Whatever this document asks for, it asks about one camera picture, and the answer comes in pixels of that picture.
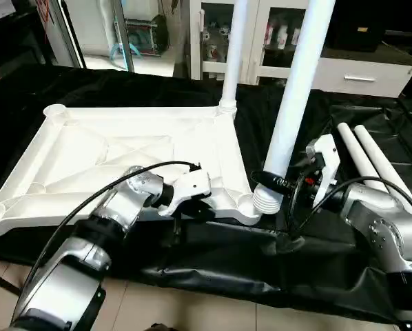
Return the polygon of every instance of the white tube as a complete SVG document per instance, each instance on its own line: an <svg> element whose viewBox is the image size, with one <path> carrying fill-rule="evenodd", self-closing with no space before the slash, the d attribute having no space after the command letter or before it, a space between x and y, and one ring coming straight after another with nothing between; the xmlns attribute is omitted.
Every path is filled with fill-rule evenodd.
<svg viewBox="0 0 412 331"><path fill-rule="evenodd" d="M356 140L355 135L350 130L350 127L346 123L341 123L338 125L338 131L347 149L349 150L350 156L353 159L359 174L361 176L379 177L367 154L365 154L364 150L358 143L358 140ZM364 183L370 188L388 193L387 188L380 181L364 181Z"/></svg>
<svg viewBox="0 0 412 331"><path fill-rule="evenodd" d="M362 146L364 146L364 149L367 152L371 162L373 162L373 165L379 172L379 175L383 179L386 179L387 181L390 181L399 186L400 188L402 188L405 191L405 193L407 193L412 198L410 190L407 188L403 180L400 178L398 172L393 168L390 161L388 161L388 159L385 157L385 154L381 151L381 149L374 141L374 139L371 137L367 129L364 126L356 126L355 133L358 136L358 139L361 142ZM412 214L412 207L408 203L408 201L405 200L404 197L400 195L397 191L395 191L393 188L388 187L388 190L391 193L391 195L393 195L395 198L399 199L400 202L402 202L402 205L404 205L405 210Z"/></svg>
<svg viewBox="0 0 412 331"><path fill-rule="evenodd" d="M245 24L248 0L236 0L232 15L229 47L227 49L227 65L223 94L220 100L220 110L236 111L236 84L240 78L241 53L245 40Z"/></svg>
<svg viewBox="0 0 412 331"><path fill-rule="evenodd" d="M282 177L289 167L334 5L335 0L310 0L305 12L264 166L264 170ZM281 202L281 194L258 184L254 192L254 205L258 210L274 214L279 211Z"/></svg>

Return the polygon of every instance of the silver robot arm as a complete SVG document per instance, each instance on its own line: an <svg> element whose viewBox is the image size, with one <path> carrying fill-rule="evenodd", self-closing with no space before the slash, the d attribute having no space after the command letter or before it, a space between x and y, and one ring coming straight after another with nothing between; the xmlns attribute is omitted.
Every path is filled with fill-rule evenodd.
<svg viewBox="0 0 412 331"><path fill-rule="evenodd" d="M316 166L320 174L319 181L301 188L314 207L335 187L339 157L330 134L312 141L306 153L309 169L315 172ZM289 195L298 187L270 172L253 172L252 179L281 194ZM412 330L412 214L390 194L359 183L349 185L322 207L340 213L341 219L367 240L387 276L399 327Z"/></svg>
<svg viewBox="0 0 412 331"><path fill-rule="evenodd" d="M350 185L341 217L359 231L387 276L401 330L412 330L412 214L388 193Z"/></svg>
<svg viewBox="0 0 412 331"><path fill-rule="evenodd" d="M127 173L141 169L131 167ZM182 175L173 185L151 172L132 177L108 191L89 219L39 271L14 310L9 330L90 330L105 298L101 282L113 251L123 242L144 207L171 215L181 202L210 193L204 170Z"/></svg>

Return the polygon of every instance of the white plastic tray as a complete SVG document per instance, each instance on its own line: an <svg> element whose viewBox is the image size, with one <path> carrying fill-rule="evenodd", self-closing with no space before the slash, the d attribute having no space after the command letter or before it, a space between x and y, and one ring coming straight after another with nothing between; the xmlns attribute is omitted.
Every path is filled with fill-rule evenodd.
<svg viewBox="0 0 412 331"><path fill-rule="evenodd" d="M251 225L251 190L231 114L203 108L67 108L51 105L45 121L0 189L0 235L20 227L57 225L93 192L130 166L162 161L200 163L216 216ZM182 165L153 170L166 183ZM87 217L99 200L76 218ZM140 220L161 219L146 209Z"/></svg>

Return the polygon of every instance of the black tarp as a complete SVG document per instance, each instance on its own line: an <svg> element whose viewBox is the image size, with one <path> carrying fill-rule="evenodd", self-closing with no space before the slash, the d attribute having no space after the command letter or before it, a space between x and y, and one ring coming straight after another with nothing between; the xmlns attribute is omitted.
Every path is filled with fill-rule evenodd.
<svg viewBox="0 0 412 331"><path fill-rule="evenodd" d="M235 127L247 173L262 168L282 88L239 86ZM70 107L214 106L215 83L111 70L25 67L0 82L0 186L53 103ZM412 190L412 102L312 91L292 164L313 138L332 132L341 157L338 179L358 174L333 129L346 121L364 124ZM292 167L289 176L296 175ZM308 208L298 210L298 218ZM231 219L185 222L174 237L172 222L139 222L112 275L275 307L339 314L393 323L387 282L367 245L336 215L322 211L305 228L306 243L278 254L282 213L248 228ZM31 264L52 228L12 230L0 237L0 259Z"/></svg>

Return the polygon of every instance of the bottle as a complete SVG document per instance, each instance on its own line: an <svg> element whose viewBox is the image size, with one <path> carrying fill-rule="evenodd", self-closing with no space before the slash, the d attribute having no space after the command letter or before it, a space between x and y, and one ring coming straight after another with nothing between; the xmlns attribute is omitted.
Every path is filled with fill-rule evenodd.
<svg viewBox="0 0 412 331"><path fill-rule="evenodd" d="M266 28L266 34L264 35L264 45L270 45L272 40L272 33L274 32L274 25L268 23Z"/></svg>
<svg viewBox="0 0 412 331"><path fill-rule="evenodd" d="M280 26L280 30L278 31L278 49L279 50L284 50L284 47L286 47L286 41L287 41L287 28L288 26L283 25Z"/></svg>
<svg viewBox="0 0 412 331"><path fill-rule="evenodd" d="M298 40L300 38L300 33L301 29L300 28L295 28L295 31L293 32L293 36L291 38L291 44L292 45L298 45Z"/></svg>

